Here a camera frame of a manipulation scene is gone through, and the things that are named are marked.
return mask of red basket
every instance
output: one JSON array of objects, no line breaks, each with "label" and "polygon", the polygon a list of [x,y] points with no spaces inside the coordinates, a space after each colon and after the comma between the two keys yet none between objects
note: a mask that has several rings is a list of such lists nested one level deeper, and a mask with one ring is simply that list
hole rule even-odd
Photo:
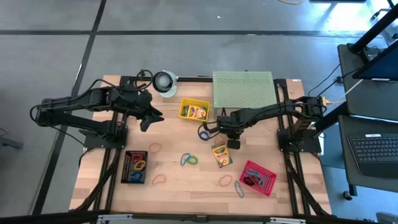
[{"label": "red basket", "polygon": [[[264,181],[264,183],[262,183],[261,185],[258,184],[248,184],[245,182],[248,181],[248,178],[250,179],[250,174],[247,174],[246,170],[250,170],[250,171],[254,171],[257,172],[261,178],[263,178],[265,175],[268,176],[268,180]],[[248,160],[246,162],[246,165],[244,166],[244,169],[242,171],[241,177],[239,178],[239,181],[243,184],[246,184],[247,186],[253,188],[254,190],[257,190],[258,192],[266,195],[266,196],[270,196],[272,189],[274,188],[274,184],[275,184],[275,180],[276,180],[276,174],[267,170],[266,168],[256,164],[253,161]]]}]

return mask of wooden table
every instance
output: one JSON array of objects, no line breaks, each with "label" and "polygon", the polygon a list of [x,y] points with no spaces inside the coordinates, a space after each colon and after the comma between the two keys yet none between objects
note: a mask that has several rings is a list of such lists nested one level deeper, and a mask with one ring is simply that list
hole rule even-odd
[{"label": "wooden table", "polygon": [[[105,75],[104,79],[118,85],[120,76]],[[292,215],[285,164],[277,143],[277,118],[260,121],[255,126],[245,129],[241,136],[240,150],[229,150],[233,163],[220,169],[211,151],[214,141],[202,141],[197,135],[200,123],[178,117],[182,98],[212,103],[212,86],[212,83],[205,82],[178,82],[177,94],[172,98],[163,98],[152,86],[148,88],[153,96],[152,105],[163,112],[165,120],[151,124],[147,132],[143,133],[139,128],[140,121],[133,117],[128,118],[127,146],[121,153],[112,212]],[[300,80],[287,80],[287,86],[289,98],[304,95]],[[213,118],[212,107],[210,113],[209,121]],[[110,111],[94,113],[93,119],[111,120],[112,114]],[[121,184],[124,151],[148,151],[153,142],[160,143],[162,149],[157,153],[149,153],[145,184]],[[180,158],[186,152],[197,156],[199,163],[182,167]],[[79,206],[97,184],[103,155],[104,149],[95,149],[82,159],[70,208]],[[331,213],[319,160],[309,153],[300,155],[306,186],[322,208]],[[234,181],[238,180],[248,159],[277,174],[270,197],[261,195],[243,184],[241,186],[244,198],[239,198],[236,193]],[[152,179],[159,174],[165,175],[167,181],[152,185]],[[224,175],[231,175],[233,180],[228,186],[221,187],[218,180]],[[104,207],[107,189],[106,185],[100,208]],[[295,190],[299,212],[303,213],[299,188],[295,186]]]}]

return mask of crayola box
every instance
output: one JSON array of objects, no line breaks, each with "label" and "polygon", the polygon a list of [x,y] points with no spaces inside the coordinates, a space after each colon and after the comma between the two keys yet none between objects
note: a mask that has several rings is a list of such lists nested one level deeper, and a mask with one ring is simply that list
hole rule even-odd
[{"label": "crayola box", "polygon": [[224,144],[212,146],[211,149],[216,157],[219,168],[232,163],[232,158]]}]

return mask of gray floor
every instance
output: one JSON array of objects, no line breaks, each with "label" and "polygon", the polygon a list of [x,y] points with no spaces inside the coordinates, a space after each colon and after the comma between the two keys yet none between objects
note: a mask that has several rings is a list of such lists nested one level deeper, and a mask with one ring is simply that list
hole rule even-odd
[{"label": "gray floor", "polygon": [[[99,0],[0,1],[0,29],[91,30]],[[367,30],[370,11],[365,3],[316,3],[298,6],[279,1],[145,1],[108,0],[100,30]],[[214,70],[271,71],[274,78],[299,78],[305,92],[322,81],[338,64],[338,44],[351,37],[253,35],[125,35],[97,36],[81,84],[84,91],[103,75],[135,75],[140,69],[167,69],[178,76],[211,75]],[[0,35],[0,127],[24,142],[23,150],[0,149],[0,217],[30,213],[55,131],[36,126],[29,108],[43,98],[70,94],[88,40],[87,35]],[[385,47],[383,38],[371,45]],[[320,89],[326,87],[328,80]],[[339,85],[326,95],[336,100]],[[76,112],[91,117],[90,113]],[[68,132],[79,136],[77,130]],[[45,213],[68,209],[77,174],[81,146],[65,138],[57,169],[44,206]],[[374,218],[376,212],[394,212],[397,194],[367,189],[380,195],[368,205],[337,200],[346,180],[338,169],[324,170],[333,213],[345,218]],[[359,211],[356,205],[366,207]]]}]

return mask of green pegboard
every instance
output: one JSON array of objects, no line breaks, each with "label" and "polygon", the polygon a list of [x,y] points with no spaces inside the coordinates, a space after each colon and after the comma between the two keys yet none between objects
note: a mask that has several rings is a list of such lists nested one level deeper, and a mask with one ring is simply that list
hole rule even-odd
[{"label": "green pegboard", "polygon": [[260,108],[276,104],[271,72],[213,72],[215,108]]}]

